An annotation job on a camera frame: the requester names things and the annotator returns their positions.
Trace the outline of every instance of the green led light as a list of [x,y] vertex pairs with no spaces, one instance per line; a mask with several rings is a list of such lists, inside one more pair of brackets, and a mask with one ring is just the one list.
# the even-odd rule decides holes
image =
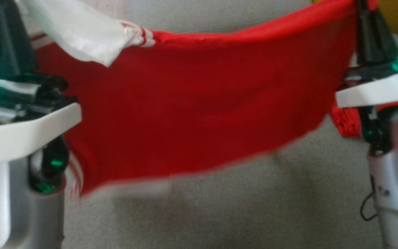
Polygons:
[[43,194],[51,194],[54,191],[54,188],[46,183],[38,183],[36,188]]
[[55,159],[55,160],[52,160],[51,164],[52,164],[53,168],[59,169],[64,165],[64,162],[62,160]]

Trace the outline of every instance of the black cable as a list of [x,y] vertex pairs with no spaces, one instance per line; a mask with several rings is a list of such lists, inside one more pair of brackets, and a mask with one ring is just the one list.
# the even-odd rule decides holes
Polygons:
[[366,222],[372,221],[375,217],[377,217],[377,214],[374,214],[373,216],[367,218],[367,217],[365,217],[365,215],[363,214],[363,210],[365,209],[366,202],[367,202],[369,199],[371,199],[371,197],[373,197],[373,195],[374,195],[374,192],[371,192],[371,194],[369,194],[369,195],[365,198],[365,200],[363,200],[362,205],[360,205],[360,216],[361,216],[362,219],[363,219],[364,221],[366,221]]

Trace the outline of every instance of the white fabric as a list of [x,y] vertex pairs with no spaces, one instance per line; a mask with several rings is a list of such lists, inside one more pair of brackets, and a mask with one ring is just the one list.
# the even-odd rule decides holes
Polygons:
[[109,66],[123,48],[142,42],[136,28],[124,28],[79,0],[18,0],[18,4],[24,16],[35,20],[44,33],[81,61]]

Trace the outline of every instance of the red cloth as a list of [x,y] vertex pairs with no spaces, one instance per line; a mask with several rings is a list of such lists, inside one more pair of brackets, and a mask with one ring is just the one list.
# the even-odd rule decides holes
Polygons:
[[355,12],[355,0],[327,0],[232,34],[153,31],[152,47],[109,68],[40,49],[41,71],[65,77],[82,105],[66,133],[82,194],[213,170],[316,129],[349,65]]
[[[395,105],[398,105],[398,102],[381,104],[377,107],[377,111]],[[330,116],[333,124],[338,128],[342,137],[362,136],[362,123],[356,108],[339,108],[337,104],[334,103],[330,110]]]

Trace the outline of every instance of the gray background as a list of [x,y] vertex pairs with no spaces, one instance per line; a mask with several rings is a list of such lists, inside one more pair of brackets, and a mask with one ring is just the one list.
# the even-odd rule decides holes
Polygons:
[[[85,0],[153,29],[232,31],[310,0]],[[370,192],[367,145],[322,126],[278,154],[175,182],[160,197],[71,201],[64,249],[380,249],[377,221],[359,206]]]

